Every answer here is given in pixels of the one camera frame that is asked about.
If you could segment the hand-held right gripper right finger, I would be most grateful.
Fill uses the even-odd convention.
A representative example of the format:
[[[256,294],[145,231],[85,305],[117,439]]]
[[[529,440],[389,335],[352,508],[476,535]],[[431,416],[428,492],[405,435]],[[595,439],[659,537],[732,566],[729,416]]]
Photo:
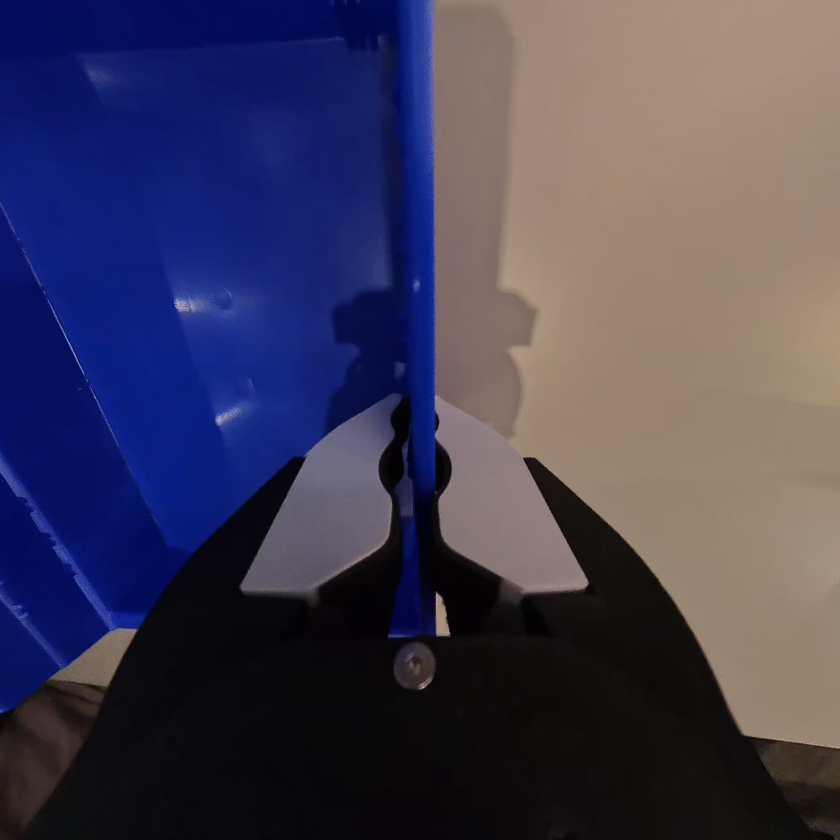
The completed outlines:
[[[529,467],[508,440],[436,397],[429,574],[451,634],[499,605],[586,592],[589,582]]]

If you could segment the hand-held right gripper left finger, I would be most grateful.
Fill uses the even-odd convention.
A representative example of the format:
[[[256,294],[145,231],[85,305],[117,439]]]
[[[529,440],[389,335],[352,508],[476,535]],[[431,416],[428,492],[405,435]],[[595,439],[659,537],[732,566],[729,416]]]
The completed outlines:
[[[352,634],[388,634],[403,574],[407,399],[391,394],[305,456],[240,585],[244,595],[339,611]]]

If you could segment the blue plastic bin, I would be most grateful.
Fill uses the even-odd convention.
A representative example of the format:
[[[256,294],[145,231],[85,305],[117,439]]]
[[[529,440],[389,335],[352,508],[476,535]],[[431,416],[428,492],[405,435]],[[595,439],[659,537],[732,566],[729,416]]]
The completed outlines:
[[[2,713],[434,374],[432,2],[2,2]]]

